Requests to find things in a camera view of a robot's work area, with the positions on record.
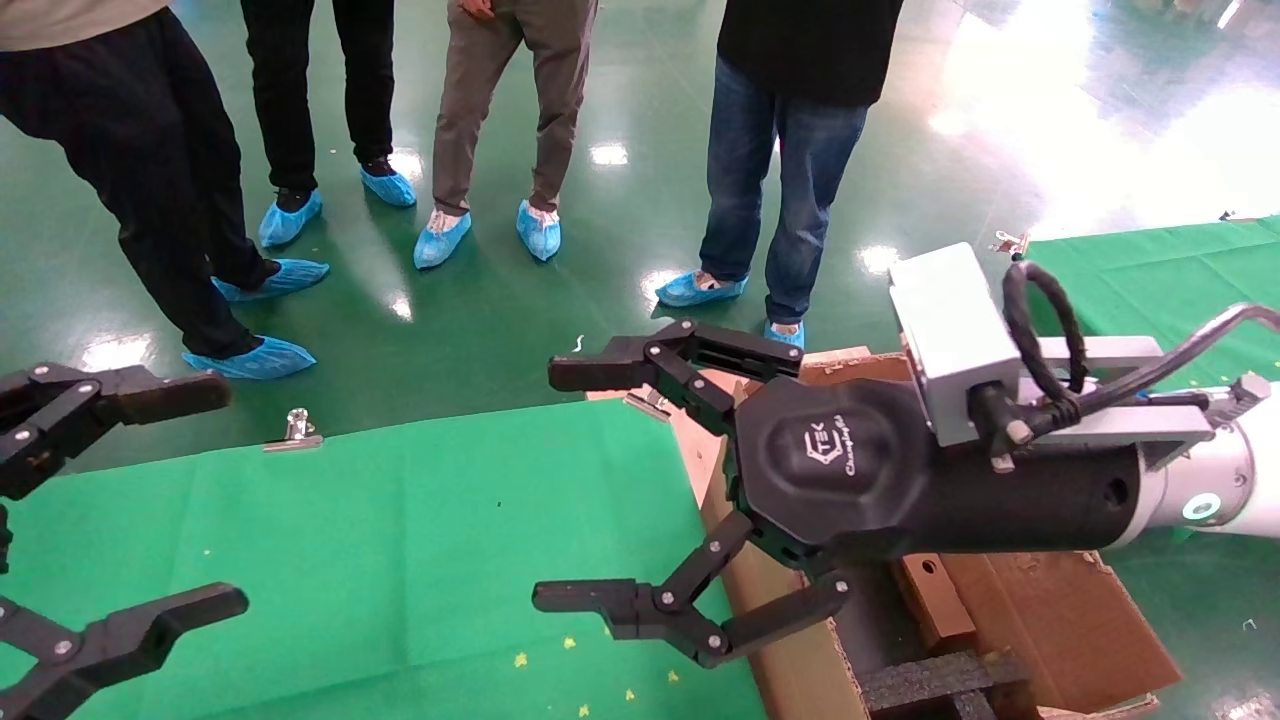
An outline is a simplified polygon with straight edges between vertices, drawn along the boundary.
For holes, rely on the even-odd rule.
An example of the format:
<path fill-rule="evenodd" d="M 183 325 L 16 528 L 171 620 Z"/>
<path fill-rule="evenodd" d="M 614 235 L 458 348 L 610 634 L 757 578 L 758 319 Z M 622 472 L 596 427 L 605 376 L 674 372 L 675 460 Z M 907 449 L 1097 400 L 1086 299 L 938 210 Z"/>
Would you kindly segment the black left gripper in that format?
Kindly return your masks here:
<path fill-rule="evenodd" d="M 164 379 L 141 365 L 82 372 L 55 363 L 1 378 L 1 496 L 22 501 L 118 425 L 147 425 L 230 404 L 214 372 Z M 0 574 L 9 573 L 9 512 L 0 506 Z M 3 688 L 5 719 L 68 719 L 97 692 L 155 673 L 183 634 L 244 614 L 234 585 L 192 591 L 122 609 L 72 629 L 3 598 L 1 642 L 35 659 Z"/>

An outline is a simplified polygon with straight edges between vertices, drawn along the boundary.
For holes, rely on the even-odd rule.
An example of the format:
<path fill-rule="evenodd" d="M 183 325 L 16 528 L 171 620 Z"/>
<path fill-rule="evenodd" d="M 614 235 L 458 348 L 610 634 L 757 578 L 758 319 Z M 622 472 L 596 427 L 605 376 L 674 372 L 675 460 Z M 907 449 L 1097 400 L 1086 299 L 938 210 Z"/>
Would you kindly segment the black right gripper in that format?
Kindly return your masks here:
<path fill-rule="evenodd" d="M 599 354 L 554 356 L 559 392 L 649 386 L 713 436 L 735 436 L 735 503 L 759 546 L 795 568 L 911 553 L 1102 550 L 1129 529 L 1140 487 L 1134 447 L 1051 446 L 997 471 L 977 445 L 941 447 L 905 380 L 810 386 L 804 351 L 692 320 L 616 336 Z M 769 383 L 736 409 L 703 368 Z M 758 533 L 732 511 L 659 585 L 635 579 L 539 582 L 540 612 L 594 612 L 617 641 L 663 641 L 701 667 L 746 657 L 822 623 L 849 600 L 829 573 L 724 623 L 696 601 Z"/>

